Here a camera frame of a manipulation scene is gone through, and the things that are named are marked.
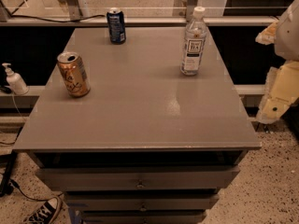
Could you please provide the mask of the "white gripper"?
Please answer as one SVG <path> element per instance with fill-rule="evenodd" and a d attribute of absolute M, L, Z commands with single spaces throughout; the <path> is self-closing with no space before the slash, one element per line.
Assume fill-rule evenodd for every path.
<path fill-rule="evenodd" d="M 256 119 L 262 124 L 279 120 L 299 98 L 299 0 L 294 0 L 279 21 L 271 23 L 255 38 L 259 44 L 275 43 L 275 53 L 286 61 L 271 67 Z"/>

